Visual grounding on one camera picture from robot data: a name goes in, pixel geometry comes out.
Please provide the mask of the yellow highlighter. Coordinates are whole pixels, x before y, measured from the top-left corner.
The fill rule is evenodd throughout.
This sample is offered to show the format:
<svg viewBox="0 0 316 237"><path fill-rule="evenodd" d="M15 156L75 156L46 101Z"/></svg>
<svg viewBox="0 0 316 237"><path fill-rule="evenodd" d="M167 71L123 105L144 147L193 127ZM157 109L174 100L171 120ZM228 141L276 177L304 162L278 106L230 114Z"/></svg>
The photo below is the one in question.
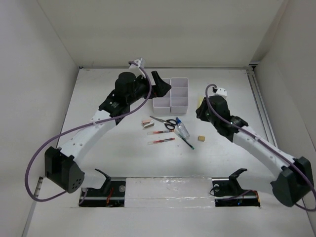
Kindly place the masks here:
<svg viewBox="0 0 316 237"><path fill-rule="evenodd" d="M204 99L204 97L199 97L199 99L198 99L198 106L197 107L200 107L201 106L201 104L202 104L202 102L203 102L203 99Z"/></svg>

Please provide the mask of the clear bottle blue cap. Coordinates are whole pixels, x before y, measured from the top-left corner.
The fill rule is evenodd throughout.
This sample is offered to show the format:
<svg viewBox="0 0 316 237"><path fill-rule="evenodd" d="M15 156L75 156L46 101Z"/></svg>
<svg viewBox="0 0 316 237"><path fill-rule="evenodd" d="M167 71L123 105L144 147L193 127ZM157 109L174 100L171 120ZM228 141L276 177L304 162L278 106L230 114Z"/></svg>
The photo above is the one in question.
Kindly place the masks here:
<svg viewBox="0 0 316 237"><path fill-rule="evenodd" d="M187 129L184 126L184 124L181 122L181 120L178 117L176 117L176 125L177 125L179 133L182 135L182 137L184 137L185 139L189 139L190 134L187 131Z"/></svg>

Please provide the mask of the green gel pen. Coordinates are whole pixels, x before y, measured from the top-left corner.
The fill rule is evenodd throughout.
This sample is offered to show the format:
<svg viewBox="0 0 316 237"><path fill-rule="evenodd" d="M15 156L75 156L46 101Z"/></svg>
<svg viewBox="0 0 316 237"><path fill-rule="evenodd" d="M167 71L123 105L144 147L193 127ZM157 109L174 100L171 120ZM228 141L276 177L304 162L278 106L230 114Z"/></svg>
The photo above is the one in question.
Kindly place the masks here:
<svg viewBox="0 0 316 237"><path fill-rule="evenodd" d="M182 140L184 141L192 150L194 150L194 146L191 145L178 131L174 131L174 133Z"/></svg>

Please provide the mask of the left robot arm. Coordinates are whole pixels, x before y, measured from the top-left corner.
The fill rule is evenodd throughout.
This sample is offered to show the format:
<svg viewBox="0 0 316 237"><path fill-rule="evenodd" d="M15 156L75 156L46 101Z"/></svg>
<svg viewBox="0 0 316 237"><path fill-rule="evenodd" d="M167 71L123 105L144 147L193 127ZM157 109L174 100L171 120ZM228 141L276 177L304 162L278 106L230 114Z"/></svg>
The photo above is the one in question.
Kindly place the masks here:
<svg viewBox="0 0 316 237"><path fill-rule="evenodd" d="M110 191L110 176L99 169L91 173L83 172L80 164L98 140L130 112L131 104L141 98L163 97L168 93L171 85L162 80L158 72L152 71L151 74L155 82L153 86L143 76L136 76L132 72L120 73L114 90L91 118L92 125L80 129L61 147L46 150L45 175L50 181L69 194L79 188L92 188L100 196Z"/></svg>

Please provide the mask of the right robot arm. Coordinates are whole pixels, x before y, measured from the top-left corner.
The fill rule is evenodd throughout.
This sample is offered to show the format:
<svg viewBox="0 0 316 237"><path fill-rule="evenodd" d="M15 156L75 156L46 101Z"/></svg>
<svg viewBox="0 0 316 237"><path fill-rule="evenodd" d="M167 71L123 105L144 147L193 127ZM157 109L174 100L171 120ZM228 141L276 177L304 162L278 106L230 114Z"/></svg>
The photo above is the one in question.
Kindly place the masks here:
<svg viewBox="0 0 316 237"><path fill-rule="evenodd" d="M273 195L280 203L292 207L308 193L315 193L311 163L295 158L267 142L248 123L230 114L227 101L219 95L204 97L196 110L197 118L211 123L217 132L258 159L272 177L242 179L241 168L229 176L228 188L238 195L244 190L258 190Z"/></svg>

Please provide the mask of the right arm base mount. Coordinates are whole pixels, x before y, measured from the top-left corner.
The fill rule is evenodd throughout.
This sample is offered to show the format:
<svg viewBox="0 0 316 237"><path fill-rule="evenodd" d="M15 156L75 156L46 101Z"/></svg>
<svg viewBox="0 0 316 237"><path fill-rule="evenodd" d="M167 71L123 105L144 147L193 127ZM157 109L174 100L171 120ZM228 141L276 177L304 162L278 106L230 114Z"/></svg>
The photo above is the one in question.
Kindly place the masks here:
<svg viewBox="0 0 316 237"><path fill-rule="evenodd" d="M212 178L209 194L215 199L216 207L260 207L258 192L241 188L237 178L247 169L240 168L228 178Z"/></svg>

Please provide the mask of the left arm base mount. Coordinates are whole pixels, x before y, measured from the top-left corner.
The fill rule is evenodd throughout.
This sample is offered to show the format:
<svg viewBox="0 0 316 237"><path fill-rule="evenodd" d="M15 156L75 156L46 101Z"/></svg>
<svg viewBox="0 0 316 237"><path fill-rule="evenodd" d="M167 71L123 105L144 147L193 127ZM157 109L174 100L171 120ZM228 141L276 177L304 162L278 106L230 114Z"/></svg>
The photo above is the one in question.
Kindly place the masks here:
<svg viewBox="0 0 316 237"><path fill-rule="evenodd" d="M80 207L124 207L126 178L112 178L99 169L87 177L92 186L81 189Z"/></svg>

